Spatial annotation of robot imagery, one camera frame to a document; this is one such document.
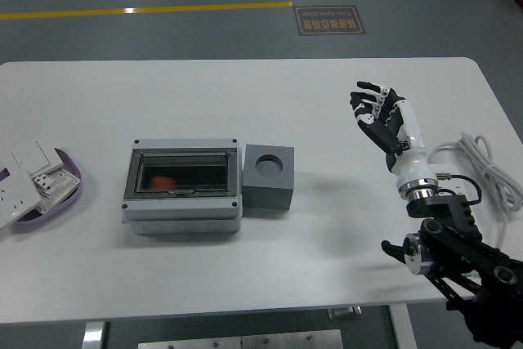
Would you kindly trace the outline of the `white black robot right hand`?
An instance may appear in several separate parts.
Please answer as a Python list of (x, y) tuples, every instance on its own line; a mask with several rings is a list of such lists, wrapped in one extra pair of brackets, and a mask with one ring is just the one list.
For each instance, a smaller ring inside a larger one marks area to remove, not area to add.
[(427, 161), (422, 130), (411, 103), (390, 87), (356, 83), (351, 107), (361, 131), (386, 155), (396, 188), (407, 201), (432, 197), (438, 189), (436, 174)]

